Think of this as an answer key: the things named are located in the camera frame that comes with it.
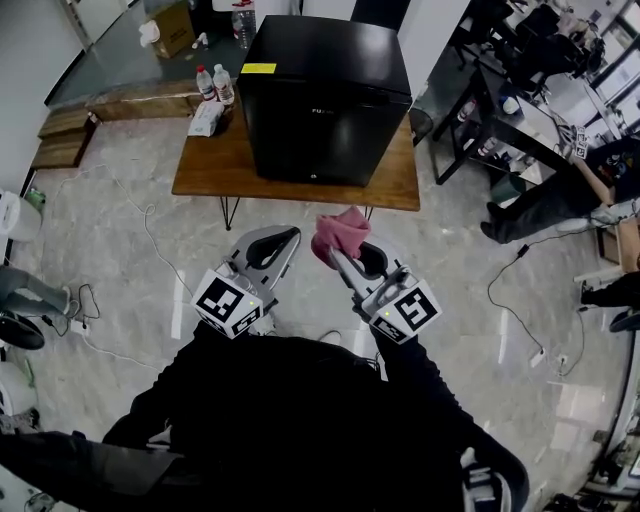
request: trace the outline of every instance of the wooden table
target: wooden table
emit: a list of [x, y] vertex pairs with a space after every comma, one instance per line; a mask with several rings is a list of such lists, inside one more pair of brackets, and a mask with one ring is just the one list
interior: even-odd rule
[[[417, 212], [418, 177], [407, 115], [391, 140], [369, 185], [316, 185], [272, 181], [257, 175], [240, 108], [227, 129], [213, 137], [187, 137], [173, 182], [174, 195], [218, 196], [227, 230], [242, 197], [355, 204]], [[229, 197], [237, 198], [229, 216]]]

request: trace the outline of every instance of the plastic bottle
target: plastic bottle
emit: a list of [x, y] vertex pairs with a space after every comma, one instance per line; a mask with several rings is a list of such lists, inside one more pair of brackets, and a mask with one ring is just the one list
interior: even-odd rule
[[464, 122], [467, 117], [471, 115], [471, 113], [476, 109], [476, 100], [471, 100], [469, 103], [466, 103], [462, 110], [458, 112], [458, 121], [461, 123]]
[[481, 148], [478, 148], [478, 154], [480, 156], [487, 156], [489, 151], [496, 147], [496, 144], [498, 144], [498, 139], [495, 137], [489, 137], [487, 142], [485, 142]]
[[240, 48], [248, 50], [256, 35], [256, 11], [252, 0], [233, 4], [231, 22], [233, 35], [240, 43]]
[[229, 73], [224, 70], [222, 64], [216, 64], [213, 69], [215, 70], [213, 74], [213, 85], [218, 93], [218, 98], [223, 105], [233, 105], [235, 94]]
[[211, 80], [211, 75], [209, 72], [204, 69], [204, 66], [201, 64], [197, 68], [198, 74], [196, 75], [196, 83], [198, 84], [198, 89], [200, 89], [200, 93], [205, 101], [213, 100], [216, 98], [216, 90], [213, 87], [213, 80]]

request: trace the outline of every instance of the black sleeve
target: black sleeve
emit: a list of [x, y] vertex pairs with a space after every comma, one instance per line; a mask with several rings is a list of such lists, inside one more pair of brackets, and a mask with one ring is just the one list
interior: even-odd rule
[[443, 441], [450, 441], [456, 450], [464, 451], [470, 446], [470, 433], [476, 432], [473, 417], [460, 407], [418, 338], [396, 345], [375, 329], [372, 333], [396, 393], [413, 402], [416, 410], [427, 411], [429, 428], [442, 434]]
[[151, 389], [133, 400], [129, 414], [116, 422], [103, 442], [145, 448], [150, 437], [165, 429], [167, 419], [185, 402], [185, 396], [193, 394], [194, 389], [202, 389], [202, 380], [208, 373], [207, 361], [219, 357], [228, 343], [228, 338], [200, 322], [193, 341], [178, 352]]
[[435, 429], [443, 446], [448, 445], [458, 453], [473, 447], [480, 463], [490, 466], [509, 482], [513, 499], [511, 510], [522, 510], [529, 496], [525, 467], [460, 407], [418, 338], [396, 345], [374, 329], [372, 332], [385, 361], [389, 383], [408, 397], [415, 408], [430, 410], [430, 427]]

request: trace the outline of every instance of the pink cloth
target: pink cloth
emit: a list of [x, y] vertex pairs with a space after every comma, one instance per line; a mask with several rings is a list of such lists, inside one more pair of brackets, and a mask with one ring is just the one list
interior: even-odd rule
[[360, 246], [371, 233], [371, 224], [355, 206], [340, 215], [318, 215], [316, 234], [311, 239], [311, 250], [326, 265], [335, 270], [329, 248], [342, 249], [354, 259], [360, 257]]

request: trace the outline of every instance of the black pants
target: black pants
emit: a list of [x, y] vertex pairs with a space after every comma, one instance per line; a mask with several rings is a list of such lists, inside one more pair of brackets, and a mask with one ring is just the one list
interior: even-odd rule
[[570, 169], [522, 194], [494, 220], [491, 238], [507, 244], [596, 209], [600, 199], [579, 171]]
[[582, 303], [603, 308], [631, 307], [640, 309], [640, 272], [625, 274], [601, 290], [584, 292]]

